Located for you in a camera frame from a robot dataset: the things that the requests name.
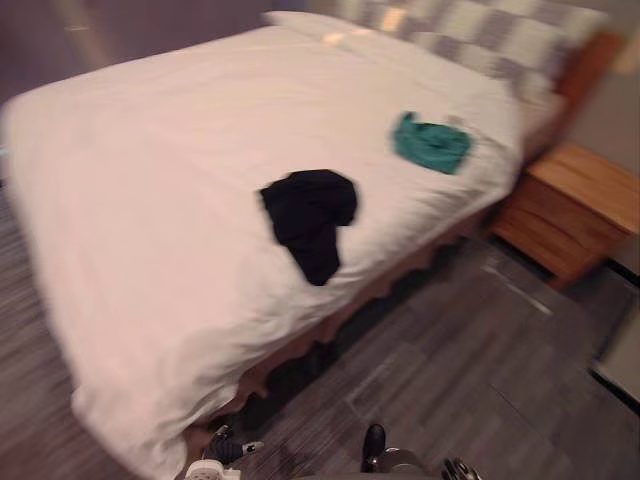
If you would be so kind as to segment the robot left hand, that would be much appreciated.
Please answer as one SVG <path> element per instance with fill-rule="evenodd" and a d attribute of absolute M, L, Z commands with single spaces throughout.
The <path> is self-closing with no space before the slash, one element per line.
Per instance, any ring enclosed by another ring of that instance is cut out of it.
<path fill-rule="evenodd" d="M 264 447 L 261 441 L 237 443 L 233 440 L 233 431 L 229 425 L 220 426 L 213 434 L 209 445 L 203 452 L 203 458 L 216 460 L 228 466 L 236 460 L 254 454 Z"/>

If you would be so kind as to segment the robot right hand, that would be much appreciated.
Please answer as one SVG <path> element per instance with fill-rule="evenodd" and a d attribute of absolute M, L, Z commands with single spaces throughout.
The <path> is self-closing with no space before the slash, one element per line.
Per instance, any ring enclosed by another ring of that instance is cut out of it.
<path fill-rule="evenodd" d="M 445 459 L 441 469 L 443 480 L 482 480 L 481 475 L 461 458 Z"/>

